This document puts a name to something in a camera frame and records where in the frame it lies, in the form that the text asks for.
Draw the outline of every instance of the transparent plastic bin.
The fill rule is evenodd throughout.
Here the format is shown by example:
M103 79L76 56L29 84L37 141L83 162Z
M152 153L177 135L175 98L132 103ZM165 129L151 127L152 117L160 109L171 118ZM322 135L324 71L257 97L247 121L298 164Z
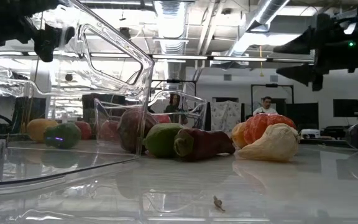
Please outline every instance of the transparent plastic bin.
M78 1L23 2L0 5L0 184L137 159L154 61ZM100 141L99 101L136 109L130 150Z
M180 91L163 90L152 97L149 112L160 123L180 123L187 128L204 130L206 105L207 101L201 98Z

